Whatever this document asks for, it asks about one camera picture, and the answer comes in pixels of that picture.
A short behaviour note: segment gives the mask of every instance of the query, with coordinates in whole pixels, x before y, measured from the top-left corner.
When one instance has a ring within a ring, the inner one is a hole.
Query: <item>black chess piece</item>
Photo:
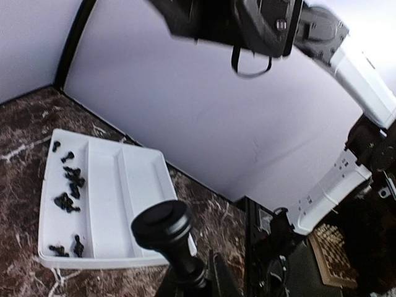
[[[64,169],[64,171],[66,171],[67,173],[70,173],[70,174],[72,174],[72,175],[74,175],[74,176],[77,176],[77,177],[79,177],[80,174],[81,174],[81,169],[80,169],[80,168],[75,168],[75,169],[73,169],[73,168],[68,167],[68,166],[63,166],[63,169]]]
[[[53,251],[56,253],[55,256],[57,257],[69,257],[69,253],[68,252],[64,252],[64,247],[63,246],[49,246],[48,247],[50,249],[50,251]]]
[[[73,207],[73,200],[66,193],[55,198],[54,203],[62,210],[66,210],[67,213],[81,211],[80,207]]]
[[[78,187],[84,187],[85,184],[85,179],[84,178],[78,178],[75,181],[76,185],[78,185]]]
[[[61,143],[59,141],[55,141],[52,151],[55,153],[57,151],[58,147],[60,147],[60,146],[61,146]]]
[[[67,160],[72,160],[72,159],[74,159],[73,152],[68,152],[64,158],[61,158],[61,161],[62,163],[65,163]]]
[[[70,191],[71,191],[71,196],[80,199],[80,191],[76,183],[70,183],[69,185]]]
[[[73,252],[78,258],[82,258],[82,253],[84,252],[84,245],[80,242],[80,236],[75,235],[74,239],[75,239],[75,246]]]
[[[76,177],[74,174],[72,174],[72,173],[66,173],[65,175],[64,175],[64,177],[65,178],[67,178],[69,181],[71,181],[71,182],[73,182],[74,183],[74,181],[78,178],[78,177]]]

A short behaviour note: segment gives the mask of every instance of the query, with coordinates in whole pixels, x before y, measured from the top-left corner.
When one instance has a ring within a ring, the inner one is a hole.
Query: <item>black cable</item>
[[[265,73],[267,73],[269,70],[271,70],[272,67],[272,58],[269,57],[268,59],[268,66],[266,70],[257,72],[257,73],[243,73],[243,72],[238,72],[238,63],[239,63],[239,56],[241,54],[241,48],[238,48],[234,46],[233,48],[233,55],[231,57],[231,66],[234,69],[235,73],[237,76],[242,77],[244,79],[255,79],[256,77],[259,77]]]
[[[280,267],[282,270],[282,277],[271,272],[273,264],[276,263],[276,261],[279,262],[279,264],[280,264]],[[265,274],[265,292],[270,293],[270,294],[274,293],[273,297],[280,297],[282,292],[286,292],[286,282],[287,282],[288,276],[289,276],[289,269],[290,269],[290,264],[286,257],[279,256],[276,259],[272,259],[271,262],[267,266],[267,271]],[[281,281],[281,284],[276,292],[272,292],[271,280],[270,280],[271,276],[278,277]]]

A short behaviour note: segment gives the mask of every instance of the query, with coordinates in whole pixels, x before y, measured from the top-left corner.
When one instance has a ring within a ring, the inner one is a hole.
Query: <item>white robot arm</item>
[[[310,233],[349,193],[366,185],[373,174],[385,173],[393,162],[396,98],[355,45],[347,26],[328,9],[309,7],[303,0],[148,1],[172,35],[233,46],[231,65],[237,73],[241,48],[272,59],[288,56],[294,45],[362,108],[364,116],[352,128],[334,167],[288,210],[296,233]],[[258,74],[239,75],[257,77],[271,65]]]
[[[346,26],[327,9],[303,8],[295,46],[339,82],[366,118],[356,123],[352,132],[358,129],[357,134],[350,134],[345,150],[329,172],[289,209],[287,215],[294,231],[307,235],[350,192],[369,181],[372,172],[385,172],[392,163],[392,136],[387,131],[395,122],[396,98],[356,46]],[[368,139],[355,144],[353,152],[349,146],[356,137]]]

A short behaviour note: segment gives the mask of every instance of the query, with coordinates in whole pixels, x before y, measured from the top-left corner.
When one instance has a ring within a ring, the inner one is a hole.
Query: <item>black frame edge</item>
[[[97,0],[82,0],[79,10],[77,11],[66,43],[63,48],[61,59],[59,60],[53,86],[58,90],[63,90],[66,83],[67,75],[77,51],[79,41],[84,32],[85,25]]]

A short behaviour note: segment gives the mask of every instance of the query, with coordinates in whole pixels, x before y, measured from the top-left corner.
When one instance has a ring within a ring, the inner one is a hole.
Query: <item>black cylindrical object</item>
[[[170,263],[174,281],[184,288],[204,286],[204,263],[192,257],[188,236],[192,213],[184,202],[169,200],[145,210],[132,222],[136,242],[160,252]]]

